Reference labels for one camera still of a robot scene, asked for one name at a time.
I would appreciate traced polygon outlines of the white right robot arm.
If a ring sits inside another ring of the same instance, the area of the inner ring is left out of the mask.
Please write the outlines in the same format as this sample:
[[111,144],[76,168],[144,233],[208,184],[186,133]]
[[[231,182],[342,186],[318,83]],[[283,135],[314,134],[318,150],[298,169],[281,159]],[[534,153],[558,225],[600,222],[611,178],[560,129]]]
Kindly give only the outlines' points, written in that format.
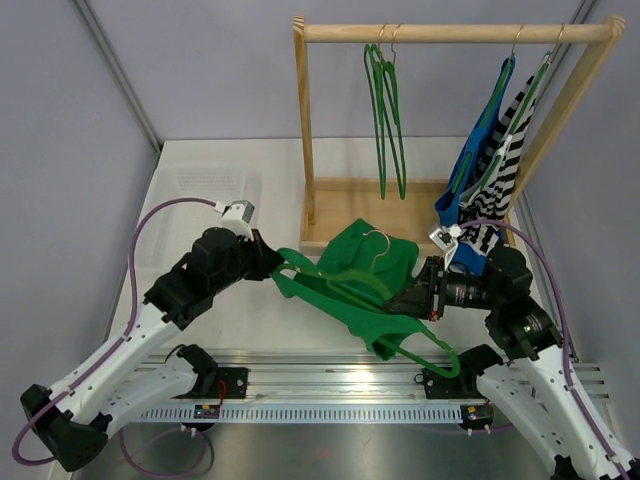
[[565,355],[549,314],[531,297],[524,255],[494,248],[479,277],[449,272],[429,257],[384,310],[440,318],[446,307],[488,311],[494,344],[467,350],[454,371],[456,389],[494,404],[541,458],[553,479],[636,479],[639,460],[616,438]]

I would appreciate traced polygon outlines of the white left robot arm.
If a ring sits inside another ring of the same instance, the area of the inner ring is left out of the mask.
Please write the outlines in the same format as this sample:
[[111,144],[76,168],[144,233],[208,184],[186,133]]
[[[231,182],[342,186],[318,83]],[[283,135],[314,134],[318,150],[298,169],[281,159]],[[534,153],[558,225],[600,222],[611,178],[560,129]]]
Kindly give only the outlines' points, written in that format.
[[242,281],[262,281],[282,265],[258,230],[206,230],[145,293],[120,333],[49,387],[30,386],[20,403],[31,430],[62,468],[89,464],[125,425],[171,398],[203,398],[217,386],[218,364],[201,347],[181,347],[153,372],[129,377],[160,345],[209,311],[216,295]]

